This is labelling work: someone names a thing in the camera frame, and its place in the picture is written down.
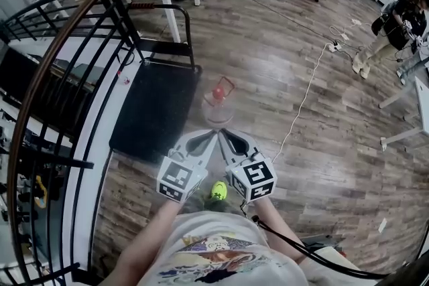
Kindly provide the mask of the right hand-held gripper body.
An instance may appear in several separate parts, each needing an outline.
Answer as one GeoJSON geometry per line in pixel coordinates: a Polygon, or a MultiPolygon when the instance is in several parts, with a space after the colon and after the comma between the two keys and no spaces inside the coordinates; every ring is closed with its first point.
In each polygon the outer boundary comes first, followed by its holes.
{"type": "Polygon", "coordinates": [[[226,173],[230,186],[246,204],[271,195],[278,180],[271,159],[261,152],[228,165],[226,173]]]}

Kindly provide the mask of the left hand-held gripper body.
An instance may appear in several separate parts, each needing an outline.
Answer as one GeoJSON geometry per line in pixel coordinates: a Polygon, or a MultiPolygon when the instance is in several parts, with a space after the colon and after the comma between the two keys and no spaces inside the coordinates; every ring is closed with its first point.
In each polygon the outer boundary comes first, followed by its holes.
{"type": "Polygon", "coordinates": [[[171,149],[156,178],[156,192],[177,203],[185,201],[208,175],[208,153],[195,155],[185,149],[171,149]]]}

